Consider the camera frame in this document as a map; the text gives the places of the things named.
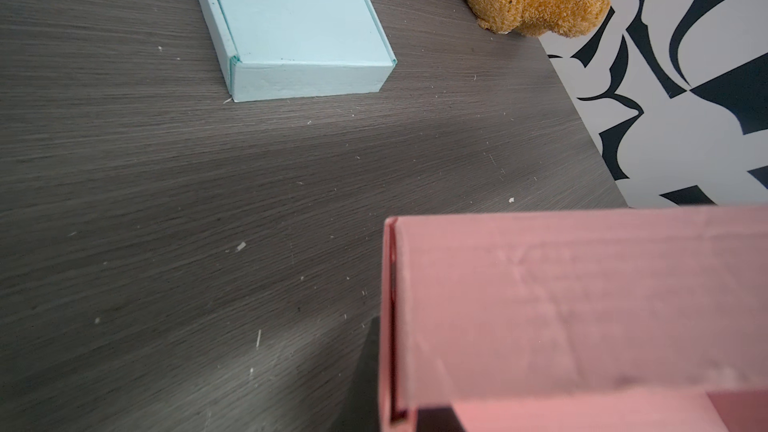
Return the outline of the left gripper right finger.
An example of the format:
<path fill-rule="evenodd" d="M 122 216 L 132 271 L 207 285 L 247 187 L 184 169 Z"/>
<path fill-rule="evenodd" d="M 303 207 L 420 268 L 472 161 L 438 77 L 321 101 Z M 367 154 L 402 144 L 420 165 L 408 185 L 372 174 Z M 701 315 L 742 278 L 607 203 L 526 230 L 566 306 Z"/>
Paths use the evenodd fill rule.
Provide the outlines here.
<path fill-rule="evenodd" d="M 464 432 L 465 429 L 452 407 L 420 409 L 417 432 Z"/>

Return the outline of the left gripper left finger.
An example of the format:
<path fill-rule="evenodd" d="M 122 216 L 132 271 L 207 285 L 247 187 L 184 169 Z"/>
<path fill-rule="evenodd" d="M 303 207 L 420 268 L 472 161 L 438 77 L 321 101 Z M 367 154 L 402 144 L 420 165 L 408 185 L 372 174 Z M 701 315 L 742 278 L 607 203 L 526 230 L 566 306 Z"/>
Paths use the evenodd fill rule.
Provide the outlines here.
<path fill-rule="evenodd" d="M 331 424 L 333 432 L 378 432 L 378 367 L 380 318 L 374 317 L 368 328 L 351 385 L 341 411 Z"/>

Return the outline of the pink paper box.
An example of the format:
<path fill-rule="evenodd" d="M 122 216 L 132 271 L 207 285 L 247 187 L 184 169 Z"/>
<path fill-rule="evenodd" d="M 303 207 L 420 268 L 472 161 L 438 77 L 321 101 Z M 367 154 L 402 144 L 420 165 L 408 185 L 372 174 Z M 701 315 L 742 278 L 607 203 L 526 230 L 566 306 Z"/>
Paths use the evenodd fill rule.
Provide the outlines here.
<path fill-rule="evenodd" d="M 385 431 L 763 431 L 767 210 L 389 218 L 378 400 Z"/>

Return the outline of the light blue paper box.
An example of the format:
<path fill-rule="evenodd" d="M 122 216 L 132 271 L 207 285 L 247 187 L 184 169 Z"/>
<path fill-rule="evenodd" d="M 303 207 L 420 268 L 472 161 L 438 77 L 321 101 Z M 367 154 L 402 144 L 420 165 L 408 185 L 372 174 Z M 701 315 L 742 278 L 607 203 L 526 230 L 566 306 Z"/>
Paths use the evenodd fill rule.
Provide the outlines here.
<path fill-rule="evenodd" d="M 234 102 L 379 91 L 397 59 L 371 0 L 198 0 Z"/>

